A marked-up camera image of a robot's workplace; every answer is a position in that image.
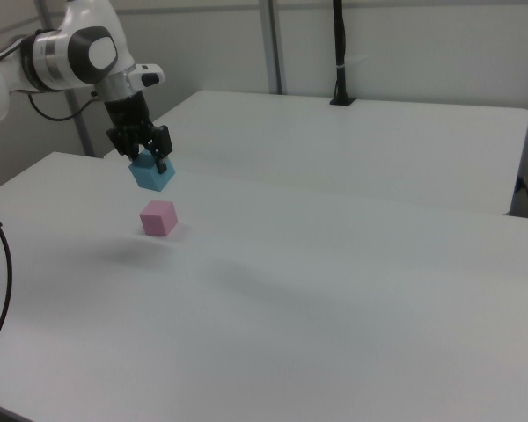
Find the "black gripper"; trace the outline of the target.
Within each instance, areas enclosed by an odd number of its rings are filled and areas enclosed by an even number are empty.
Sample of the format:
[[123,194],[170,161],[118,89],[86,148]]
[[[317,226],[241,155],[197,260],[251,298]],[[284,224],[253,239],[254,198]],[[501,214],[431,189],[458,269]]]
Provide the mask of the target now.
[[137,159],[139,131],[141,137],[150,137],[145,148],[153,156],[158,173],[165,173],[165,160],[173,151],[171,136],[167,126],[153,126],[143,93],[105,102],[104,105],[113,123],[106,134],[118,153],[130,161]]

